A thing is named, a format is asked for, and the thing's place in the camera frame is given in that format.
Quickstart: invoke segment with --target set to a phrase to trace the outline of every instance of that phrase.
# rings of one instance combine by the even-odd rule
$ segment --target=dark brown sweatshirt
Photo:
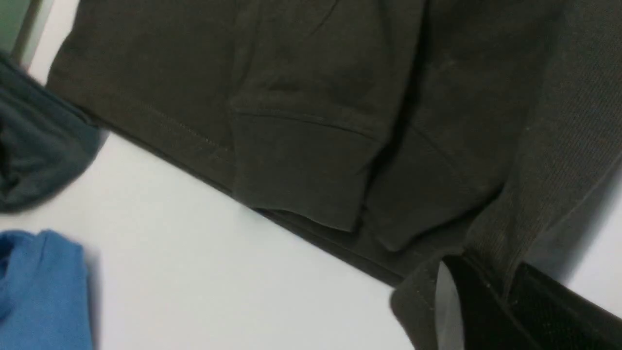
[[[620,25],[580,3],[82,0],[49,87],[424,310],[467,232],[507,282],[620,153]]]

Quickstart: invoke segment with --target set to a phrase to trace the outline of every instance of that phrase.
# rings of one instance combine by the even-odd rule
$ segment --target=black fabric
[[[100,144],[87,121],[0,54],[0,212],[38,204],[86,169]]]
[[[505,299],[490,288],[478,263],[454,255],[442,261],[458,290],[465,350],[614,350],[622,346],[622,320],[528,264],[518,268]]]

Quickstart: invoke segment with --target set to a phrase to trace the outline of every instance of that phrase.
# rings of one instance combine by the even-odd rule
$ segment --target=clothing pile
[[[48,88],[396,286],[418,350],[621,349],[619,319],[525,261],[619,165],[620,13],[84,0]]]

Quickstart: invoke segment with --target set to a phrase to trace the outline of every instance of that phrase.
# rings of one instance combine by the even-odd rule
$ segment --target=dark gray fabric
[[[599,193],[595,189],[622,153],[622,25],[617,16],[622,2],[570,0],[563,5],[552,22],[555,41],[509,179],[475,219],[465,244],[466,254],[505,301],[529,248],[559,234],[556,226]],[[436,349],[429,312],[434,278],[421,269],[436,271],[438,260],[408,277],[392,305],[416,348]]]
[[[0,54],[0,212],[58,192],[91,163],[99,130]]]

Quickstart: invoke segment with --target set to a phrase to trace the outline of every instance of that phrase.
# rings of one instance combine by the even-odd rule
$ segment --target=folded clothing
[[[0,234],[0,348],[90,350],[82,247],[52,231]]]
[[[41,202],[79,176],[100,145],[88,117],[0,54],[0,212]]]

